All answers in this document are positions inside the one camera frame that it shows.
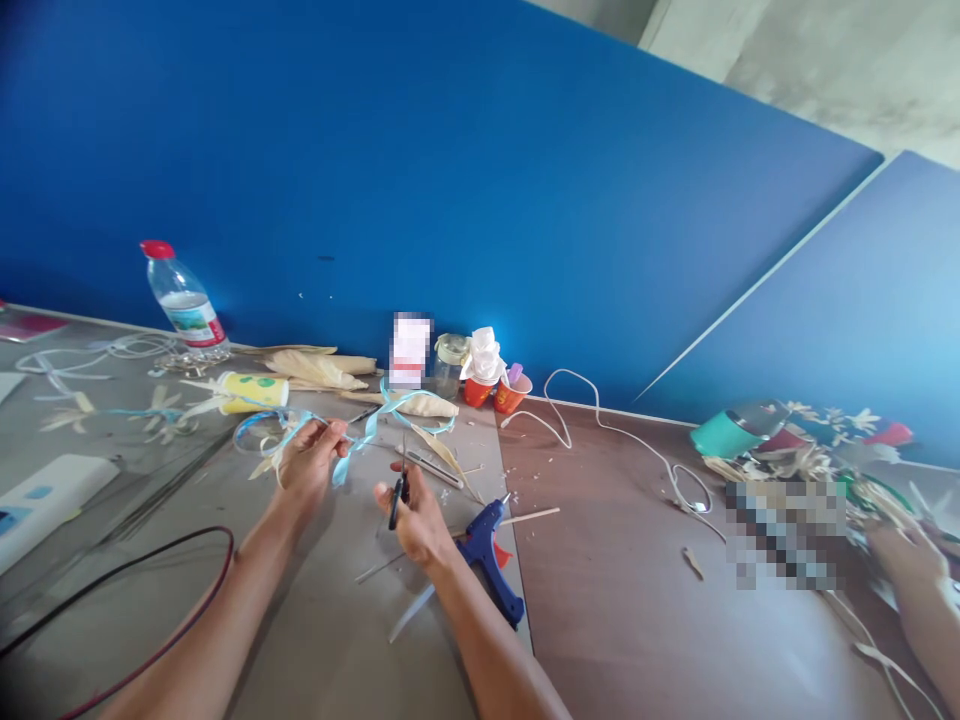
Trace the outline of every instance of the hand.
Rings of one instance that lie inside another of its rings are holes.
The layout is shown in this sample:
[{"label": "hand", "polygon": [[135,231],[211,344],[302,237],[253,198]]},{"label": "hand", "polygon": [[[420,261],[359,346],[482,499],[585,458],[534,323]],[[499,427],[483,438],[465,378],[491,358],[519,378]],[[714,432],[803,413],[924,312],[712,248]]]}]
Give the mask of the hand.
[{"label": "hand", "polygon": [[947,559],[916,523],[867,531],[870,549],[898,593],[939,586],[950,576]]},{"label": "hand", "polygon": [[329,425],[310,420],[293,436],[283,451],[278,477],[278,500],[289,498],[298,503],[307,502],[308,509],[319,507],[330,485],[333,461],[344,458],[350,441],[343,439],[347,424],[331,419]]},{"label": "hand", "polygon": [[[390,466],[394,472],[400,472],[400,463]],[[402,500],[397,502],[397,537],[400,545],[417,565],[424,570],[445,565],[460,553],[447,524],[440,512],[436,496],[423,480],[423,472],[416,465],[407,463],[407,481],[410,483],[410,505]],[[377,504],[389,517],[393,502],[393,488],[386,483],[377,483],[373,488]]]}]

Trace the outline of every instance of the person's arm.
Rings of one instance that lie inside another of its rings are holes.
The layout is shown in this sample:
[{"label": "person's arm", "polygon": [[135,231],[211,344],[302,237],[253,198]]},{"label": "person's arm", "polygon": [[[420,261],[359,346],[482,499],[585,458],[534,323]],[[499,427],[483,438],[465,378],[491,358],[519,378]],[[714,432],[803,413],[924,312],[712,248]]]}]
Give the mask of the person's arm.
[{"label": "person's arm", "polygon": [[[400,463],[391,468],[400,470]],[[503,619],[467,566],[447,530],[440,506],[416,465],[408,465],[410,505],[397,507],[397,535],[404,551],[433,582],[453,628],[470,685],[484,720],[569,720],[563,701],[540,663]],[[393,490],[374,493],[384,513]]]},{"label": "person's arm", "polygon": [[287,446],[278,489],[234,555],[217,597],[197,624],[155,665],[124,688],[101,715],[218,720],[226,712],[247,653],[297,541],[330,483],[330,464],[346,455],[346,426],[308,423]]},{"label": "person's arm", "polygon": [[867,533],[870,548],[893,584],[907,642],[960,718],[960,612],[946,558],[919,526],[885,525]]}]

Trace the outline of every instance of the orange cup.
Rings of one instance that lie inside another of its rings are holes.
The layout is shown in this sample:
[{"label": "orange cup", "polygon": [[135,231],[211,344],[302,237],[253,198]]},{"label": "orange cup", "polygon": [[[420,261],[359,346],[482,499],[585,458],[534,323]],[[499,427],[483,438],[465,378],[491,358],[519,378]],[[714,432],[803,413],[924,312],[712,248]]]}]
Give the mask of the orange cup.
[{"label": "orange cup", "polygon": [[531,390],[533,390],[533,383],[530,382],[530,378],[521,373],[512,388],[507,387],[506,382],[500,383],[497,395],[493,399],[493,407],[497,412],[510,415],[517,409],[517,405],[530,394]]},{"label": "orange cup", "polygon": [[467,378],[467,382],[463,386],[463,399],[470,407],[480,407],[490,397],[490,392],[496,384],[496,380],[489,385],[484,385],[473,378]]}]

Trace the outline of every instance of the scissors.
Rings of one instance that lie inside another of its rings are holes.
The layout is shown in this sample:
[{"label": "scissors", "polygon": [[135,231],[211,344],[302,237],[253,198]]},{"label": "scissors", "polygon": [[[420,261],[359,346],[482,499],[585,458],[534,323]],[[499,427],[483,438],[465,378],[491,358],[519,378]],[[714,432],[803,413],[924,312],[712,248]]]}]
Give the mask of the scissors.
[{"label": "scissors", "polygon": [[390,530],[397,529],[397,503],[410,502],[410,483],[407,482],[407,434],[403,434],[403,453],[400,455],[400,478],[393,488],[393,501],[390,504]]}]

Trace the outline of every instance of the red bottle cap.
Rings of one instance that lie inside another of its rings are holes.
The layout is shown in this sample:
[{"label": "red bottle cap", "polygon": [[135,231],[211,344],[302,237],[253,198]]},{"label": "red bottle cap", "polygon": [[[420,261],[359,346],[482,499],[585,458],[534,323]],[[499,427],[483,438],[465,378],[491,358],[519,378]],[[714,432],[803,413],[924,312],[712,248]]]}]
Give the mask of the red bottle cap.
[{"label": "red bottle cap", "polygon": [[172,260],[177,256],[173,252],[173,246],[162,240],[144,240],[140,243],[140,249],[144,255],[154,260]]}]

